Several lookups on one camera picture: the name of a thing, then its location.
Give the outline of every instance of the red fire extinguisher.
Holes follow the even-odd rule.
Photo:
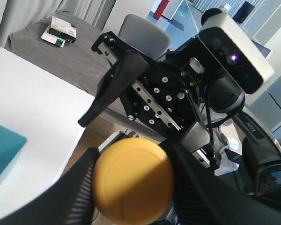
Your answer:
[[[159,20],[159,18],[161,17],[161,15],[164,12],[164,9],[166,8],[166,6],[168,5],[170,0],[161,0],[156,12],[154,13],[153,17],[157,20]]]

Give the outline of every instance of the teal container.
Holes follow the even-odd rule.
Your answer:
[[[0,126],[0,175],[8,174],[10,163],[16,159],[15,156],[26,142],[26,137]]]

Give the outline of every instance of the box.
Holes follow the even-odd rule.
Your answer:
[[[59,38],[55,35],[49,34],[49,29],[50,29],[50,25],[47,27],[47,29],[45,30],[45,32],[42,34],[41,38],[45,41],[48,41],[52,44],[55,44],[59,47],[63,47],[66,40]]]
[[[49,34],[74,43],[76,40],[76,27],[69,22],[52,16]]]

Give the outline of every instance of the small white box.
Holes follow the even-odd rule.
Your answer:
[[[62,39],[60,37],[54,36],[52,34],[49,34],[49,29],[50,29],[50,25],[47,27],[45,32],[42,34],[41,38],[45,41],[48,41],[52,44],[55,44],[55,45],[59,46],[59,47],[63,47],[66,40]]]

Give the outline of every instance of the chair backrest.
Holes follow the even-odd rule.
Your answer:
[[[155,60],[166,52],[171,42],[154,23],[133,14],[125,17],[118,37]]]

